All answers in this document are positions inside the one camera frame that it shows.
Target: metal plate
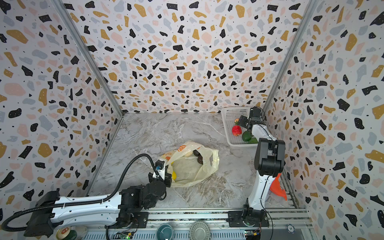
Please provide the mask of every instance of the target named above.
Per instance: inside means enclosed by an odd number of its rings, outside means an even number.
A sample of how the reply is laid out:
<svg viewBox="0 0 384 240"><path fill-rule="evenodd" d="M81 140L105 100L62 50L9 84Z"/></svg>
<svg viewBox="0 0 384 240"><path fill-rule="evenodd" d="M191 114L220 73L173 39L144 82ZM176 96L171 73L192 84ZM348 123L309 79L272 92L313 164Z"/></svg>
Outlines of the metal plate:
<svg viewBox="0 0 384 240"><path fill-rule="evenodd" d="M113 231L109 234L110 239L118 239L119 234L114 234ZM105 231L90 231L84 237L84 240L102 240L105 238ZM156 230L143 231L138 230L134 235L134 240L155 240ZM210 240L245 240L244 230L213 230L210 233ZM173 234L172 240L190 240L189 230L176 230Z"/></svg>
<svg viewBox="0 0 384 240"><path fill-rule="evenodd" d="M232 221L229 222L229 227L248 227L247 225L244 224L241 215L242 215L241 211L229 211L228 218L233 219ZM269 221L264 218L262 218L261 224L262 224L262 227L269 227Z"/></svg>
<svg viewBox="0 0 384 240"><path fill-rule="evenodd" d="M148 213L147 212L135 212L133 213L133 218L137 221L133 221L132 229L135 228L146 228L148 222Z"/></svg>
<svg viewBox="0 0 384 240"><path fill-rule="evenodd" d="M208 240L210 237L209 228L203 222L195 223L190 230L191 240Z"/></svg>

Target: mounting plate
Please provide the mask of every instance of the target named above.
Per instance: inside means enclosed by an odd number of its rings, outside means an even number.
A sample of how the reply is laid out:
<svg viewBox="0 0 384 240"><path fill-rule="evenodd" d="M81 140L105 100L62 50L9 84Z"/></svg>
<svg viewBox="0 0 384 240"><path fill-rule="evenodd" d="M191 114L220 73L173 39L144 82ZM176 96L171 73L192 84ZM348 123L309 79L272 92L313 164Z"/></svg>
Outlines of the mounting plate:
<svg viewBox="0 0 384 240"><path fill-rule="evenodd" d="M148 212L134 212L133 219L137 219L137 221L133 221L133 225L131 229L133 228L146 228L147 222L148 222Z"/></svg>
<svg viewBox="0 0 384 240"><path fill-rule="evenodd" d="M261 219L262 227L269 227L268 219L265 219L266 214ZM242 211L228 211L228 219L229 227L249 227L243 222Z"/></svg>

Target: black cable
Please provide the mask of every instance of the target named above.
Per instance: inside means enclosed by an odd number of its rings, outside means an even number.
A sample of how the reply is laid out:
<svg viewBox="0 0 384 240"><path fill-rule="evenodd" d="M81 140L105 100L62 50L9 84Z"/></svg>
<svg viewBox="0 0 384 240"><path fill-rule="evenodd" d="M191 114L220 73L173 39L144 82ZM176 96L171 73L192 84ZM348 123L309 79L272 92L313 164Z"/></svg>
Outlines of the black cable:
<svg viewBox="0 0 384 240"><path fill-rule="evenodd" d="M163 198L160 198L160 197L159 197L159 200L160 200L160 201L163 201L166 197L167 197L167 192L166 192L166 194L164 195Z"/></svg>
<svg viewBox="0 0 384 240"><path fill-rule="evenodd" d="M261 109L261 111L263 112L263 114L264 114L264 120L263 121L265 121L266 120L266 115L265 115L265 112L264 112L264 110L261 108L261 107L258 107L258 106L256 106L256 108L260 108Z"/></svg>
<svg viewBox="0 0 384 240"><path fill-rule="evenodd" d="M137 232L137 230L139 229L139 220L137 220L137 219L135 219L136 221L137 221L137 228L136 228L136 230L133 232L133 234L135 234L136 232Z"/></svg>
<svg viewBox="0 0 384 240"><path fill-rule="evenodd" d="M109 226L105 226L105 238L106 238L107 240L111 240L111 239L109 238L109 235L108 235L108 228L109 228Z"/></svg>
<svg viewBox="0 0 384 240"><path fill-rule="evenodd" d="M271 219L271 222L272 222L272 234L271 234L271 237L269 238L269 240L272 239L272 236L273 236L273 220L272 220L272 217L271 215L269 214L269 212L267 212L267 210L265 210L264 206L263 206L263 203L262 203L262 198L263 198L263 194L264 194L264 190L265 190L265 187L266 187L266 183L268 182L268 178L270 177L270 175L266 178L266 181L265 181L265 185L264 185L264 188L263 188L263 192L262 192L262 197L260 198L260 204L262 206L262 208L264 209L264 211L269 215L269 218Z"/></svg>
<svg viewBox="0 0 384 240"><path fill-rule="evenodd" d="M2 227L2 230L4 231L8 231L8 232L18 232L18 231L25 231L26 230L26 227L10 227L8 226L8 224L15 218L18 218L22 215L25 215L25 214L28 214L28 213L31 213L31 212L35 212L35 211L38 211L38 210L41 210L41 209L53 209L53 208L57 208L57 207L70 207L70 206L80 206L80 205L89 205L89 204L99 204L99 203L102 203L102 202L107 202L109 199L111 199L118 191L119 191L119 188L124 180L124 176L125 174L127 173L128 169L130 168L130 166L139 158L141 157L147 157L149 159L149 161L151 162L151 165L152 165L152 168L153 168L153 171L156 173L156 175L159 174L159 172L155 169L155 164L153 163L153 160L152 158L150 157L150 155L148 154L139 154L137 155L136 157L134 157L129 163L128 165L125 167L123 173L121 174L121 177L119 179L119 182L116 186L116 188L113 190L113 192L108 195L106 198L104 199L98 199L98 200L89 200L89 201L81 201L81 202L66 202L66 203L62 203L62 204L53 204L53 205L45 205L45 206L39 206L39 207L34 207L34 208L31 208L31 209L27 209L27 210L24 210L24 211L20 211L20 212L17 212L15 214L13 214L12 216L10 216L9 218L7 218L1 225Z"/></svg>

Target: translucent plastic bag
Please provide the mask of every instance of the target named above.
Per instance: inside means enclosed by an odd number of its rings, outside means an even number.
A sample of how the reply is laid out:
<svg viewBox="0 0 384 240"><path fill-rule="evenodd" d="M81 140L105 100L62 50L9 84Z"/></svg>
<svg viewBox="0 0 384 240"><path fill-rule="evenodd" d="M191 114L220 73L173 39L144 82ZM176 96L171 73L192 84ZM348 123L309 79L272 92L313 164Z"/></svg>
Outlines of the translucent plastic bag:
<svg viewBox="0 0 384 240"><path fill-rule="evenodd" d="M193 150L201 154L203 165L197 162ZM217 171L219 163L218 150L191 141L167 152L160 160L168 165L167 173L173 174L172 187L190 187L203 181Z"/></svg>

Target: metal bowl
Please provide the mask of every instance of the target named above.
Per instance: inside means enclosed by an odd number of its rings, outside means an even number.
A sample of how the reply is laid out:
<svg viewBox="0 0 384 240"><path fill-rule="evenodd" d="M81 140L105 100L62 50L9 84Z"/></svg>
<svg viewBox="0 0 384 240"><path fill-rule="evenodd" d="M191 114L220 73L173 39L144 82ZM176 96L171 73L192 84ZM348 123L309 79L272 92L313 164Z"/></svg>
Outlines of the metal bowl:
<svg viewBox="0 0 384 240"><path fill-rule="evenodd" d="M190 230L191 240L208 240L210 237L209 228L203 222L192 225Z"/></svg>
<svg viewBox="0 0 384 240"><path fill-rule="evenodd" d="M157 240L172 240L173 228L169 224L162 224L157 228L156 239Z"/></svg>

